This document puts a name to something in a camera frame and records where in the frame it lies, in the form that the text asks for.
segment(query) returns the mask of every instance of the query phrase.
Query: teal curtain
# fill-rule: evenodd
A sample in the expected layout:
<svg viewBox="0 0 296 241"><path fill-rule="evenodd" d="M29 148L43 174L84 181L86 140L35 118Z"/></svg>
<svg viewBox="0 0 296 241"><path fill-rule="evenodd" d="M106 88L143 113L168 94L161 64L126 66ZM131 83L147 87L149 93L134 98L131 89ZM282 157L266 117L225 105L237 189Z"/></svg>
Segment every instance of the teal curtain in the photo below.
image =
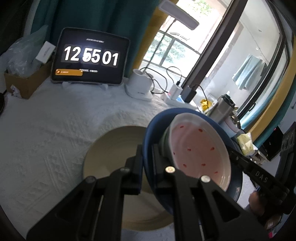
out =
<svg viewBox="0 0 296 241"><path fill-rule="evenodd" d="M262 105L255 106L253 113L250 114L247 118L245 118L241 122L241 127L243 130L247 129L249 126L252 126L254 122L258 119L258 117L263 113L263 111L265 110L265 108L268 106L271 99L273 98L274 94L276 93L277 89L279 88L280 83L281 83L281 79L277 82L276 86L272 89L270 95L268 95L268 97L264 100Z"/></svg>
<svg viewBox="0 0 296 241"><path fill-rule="evenodd" d="M65 27L99 30L130 40L125 76L159 0L40 0L31 33L48 25L47 40L57 44Z"/></svg>
<svg viewBox="0 0 296 241"><path fill-rule="evenodd" d="M291 101L294 97L296 91L296 77L293 80L291 88L288 92L287 97L285 98L281 108L276 113L272 121L265 128L265 130L261 133L261 135L254 141L254 145L257 147L262 146L262 144L267 140L267 138L272 134L273 130L280 124L281 120L285 116L288 108L290 107Z"/></svg>

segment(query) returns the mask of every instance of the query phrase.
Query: human hand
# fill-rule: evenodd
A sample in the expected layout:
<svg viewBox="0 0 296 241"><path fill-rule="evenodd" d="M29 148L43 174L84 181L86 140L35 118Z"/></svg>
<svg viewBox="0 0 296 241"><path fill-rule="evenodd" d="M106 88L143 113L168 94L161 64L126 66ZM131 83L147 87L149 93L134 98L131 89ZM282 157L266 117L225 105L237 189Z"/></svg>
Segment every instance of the human hand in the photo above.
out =
<svg viewBox="0 0 296 241"><path fill-rule="evenodd" d="M251 193L249 197L249 204L250 204L250 209L252 213L254 213L256 216L262 216L264 214L266 203L263 203L260 200L260 195L258 192L255 191ZM264 227L266 229L271 229L275 227L280 220L281 220L281 215L275 214L266 222Z"/></svg>

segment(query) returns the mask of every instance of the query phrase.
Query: clock digit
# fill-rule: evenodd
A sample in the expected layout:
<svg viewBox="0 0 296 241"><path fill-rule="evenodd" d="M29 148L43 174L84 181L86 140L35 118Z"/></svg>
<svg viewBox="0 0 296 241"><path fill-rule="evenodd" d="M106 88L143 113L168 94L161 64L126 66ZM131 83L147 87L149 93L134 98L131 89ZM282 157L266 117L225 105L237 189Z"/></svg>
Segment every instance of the clock digit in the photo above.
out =
<svg viewBox="0 0 296 241"><path fill-rule="evenodd" d="M117 59L118 59L118 53L113 54L112 57L114 57L113 66L116 66Z"/></svg>
<svg viewBox="0 0 296 241"><path fill-rule="evenodd" d="M79 58L76 58L76 56L80 53L81 51L81 48L80 47L75 47L72 51L76 51L77 50L77 53L73 55L73 57L70 59L72 61L79 61Z"/></svg>
<svg viewBox="0 0 296 241"><path fill-rule="evenodd" d="M100 53L101 52L101 50L100 49L94 49L94 52L93 52L93 57L96 57L96 59L95 58L91 58L91 61L93 62L93 63L97 63L97 62L99 62L99 60L100 60L100 55L98 54L98 53Z"/></svg>
<svg viewBox="0 0 296 241"><path fill-rule="evenodd" d="M82 57L82 60L84 62L88 62L91 60L91 53L89 53L88 51L92 51L92 48L85 48L83 57Z"/></svg>
<svg viewBox="0 0 296 241"><path fill-rule="evenodd" d="M67 48L65 48L64 51L67 51L65 60L68 60L69 59L70 50L71 50L71 46L68 46Z"/></svg>
<svg viewBox="0 0 296 241"><path fill-rule="evenodd" d="M103 64L109 64L111 62L111 52L110 51L106 51L103 54L102 62L103 62Z"/></svg>

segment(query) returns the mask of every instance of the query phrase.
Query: textured bedspread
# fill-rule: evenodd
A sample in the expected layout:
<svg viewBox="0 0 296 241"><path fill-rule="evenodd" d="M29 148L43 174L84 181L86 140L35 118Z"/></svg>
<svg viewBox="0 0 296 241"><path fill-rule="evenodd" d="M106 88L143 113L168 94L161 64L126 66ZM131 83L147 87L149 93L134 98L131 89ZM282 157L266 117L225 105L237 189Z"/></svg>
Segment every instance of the textured bedspread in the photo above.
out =
<svg viewBox="0 0 296 241"><path fill-rule="evenodd" d="M167 108L157 96L151 102L133 99L123 86L105 91L49 79L29 100L8 95L0 116L0 204L15 228L25 237L82 181L83 159L98 137L120 126L147 126ZM244 177L243 185L248 197L250 180ZM122 240L174 240L173 226L152 232L123 230Z"/></svg>

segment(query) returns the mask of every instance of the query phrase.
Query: light blue towel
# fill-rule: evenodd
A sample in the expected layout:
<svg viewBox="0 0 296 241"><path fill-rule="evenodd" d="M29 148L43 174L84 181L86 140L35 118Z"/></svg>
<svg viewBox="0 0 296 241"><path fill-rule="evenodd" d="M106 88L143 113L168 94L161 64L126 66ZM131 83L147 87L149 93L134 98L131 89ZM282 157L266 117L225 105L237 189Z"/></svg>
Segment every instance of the light blue towel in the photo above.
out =
<svg viewBox="0 0 296 241"><path fill-rule="evenodd" d="M252 84L259 80L259 76L262 73L263 68L264 61L249 54L232 79L240 90L249 90Z"/></svg>

